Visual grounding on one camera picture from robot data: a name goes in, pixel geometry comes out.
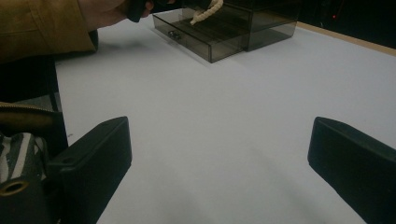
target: table surface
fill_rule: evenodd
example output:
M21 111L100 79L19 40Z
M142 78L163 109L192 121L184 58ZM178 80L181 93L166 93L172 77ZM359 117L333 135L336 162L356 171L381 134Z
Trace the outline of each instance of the table surface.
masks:
M132 167L98 223L363 223L308 165L315 117L396 147L396 57L297 28L208 63L152 18L57 62L69 144L127 116Z

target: hand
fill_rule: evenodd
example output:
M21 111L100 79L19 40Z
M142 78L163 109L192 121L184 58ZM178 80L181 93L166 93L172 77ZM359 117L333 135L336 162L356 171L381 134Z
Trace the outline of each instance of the hand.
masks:
M170 0L169 3L175 3L175 0ZM125 20L129 6L126 0L78 0L78 4L88 32ZM154 3L148 0L142 18L147 17L153 8Z

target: transparent plastic box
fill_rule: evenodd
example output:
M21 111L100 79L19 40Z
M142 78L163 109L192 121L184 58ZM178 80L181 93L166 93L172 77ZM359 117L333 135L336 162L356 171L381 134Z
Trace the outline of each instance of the transparent plastic box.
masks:
M242 3L250 7L241 7ZM218 12L194 25L190 21L195 10L187 7L154 14L153 18L155 28L166 38L214 63L243 50L251 51L292 37L300 4L300 0L225 0Z

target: sleeve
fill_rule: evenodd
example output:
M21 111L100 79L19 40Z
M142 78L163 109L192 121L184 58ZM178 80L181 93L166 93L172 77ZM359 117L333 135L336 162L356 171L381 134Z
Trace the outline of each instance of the sleeve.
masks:
M77 0L0 0L0 63L89 50Z

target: beige rope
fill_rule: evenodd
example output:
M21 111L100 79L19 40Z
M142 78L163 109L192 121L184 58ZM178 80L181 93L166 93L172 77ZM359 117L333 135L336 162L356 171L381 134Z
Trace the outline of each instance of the beige rope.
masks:
M212 0L212 3L209 6L209 9L206 11L197 10L192 17L192 21L190 22L191 25L194 25L198 21L204 21L211 15L215 14L223 4L223 0Z

